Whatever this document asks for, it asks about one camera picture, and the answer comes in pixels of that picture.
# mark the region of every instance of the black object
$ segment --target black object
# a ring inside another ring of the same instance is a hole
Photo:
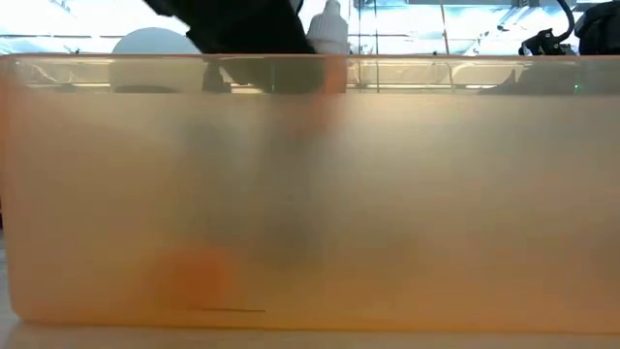
[[[571,8],[565,0],[557,1],[566,14],[567,20],[569,21],[569,29],[557,37],[553,35],[553,31],[551,29],[540,31],[536,36],[527,39],[521,44],[521,48],[519,48],[520,55],[565,55],[573,53],[570,45],[562,44],[562,42],[567,40],[573,32],[573,11],[571,11]]]
[[[208,54],[314,54],[289,0],[144,0],[158,15],[176,16]],[[319,58],[222,59],[237,82],[265,92],[306,93],[323,86]]]
[[[606,2],[588,9],[577,21],[574,34],[579,54],[620,53],[620,2]]]

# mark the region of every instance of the white bottle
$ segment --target white bottle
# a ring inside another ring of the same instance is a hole
[[[318,54],[349,53],[349,24],[337,0],[327,0],[323,13],[312,18],[306,38]]]

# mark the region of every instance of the white round object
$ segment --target white round object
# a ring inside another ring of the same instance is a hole
[[[112,54],[201,54],[185,36],[164,28],[143,28],[121,39]],[[205,64],[196,59],[114,57],[109,83],[116,92],[202,91]]]

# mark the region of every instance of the translucent plastic bin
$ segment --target translucent plastic bin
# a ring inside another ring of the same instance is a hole
[[[620,333],[617,61],[225,59],[2,58],[24,320]]]

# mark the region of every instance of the white table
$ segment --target white table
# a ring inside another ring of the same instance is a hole
[[[45,327],[20,324],[9,305],[5,250],[0,239],[1,349],[164,348],[403,348],[403,349],[612,349],[617,336],[295,333],[216,330]]]

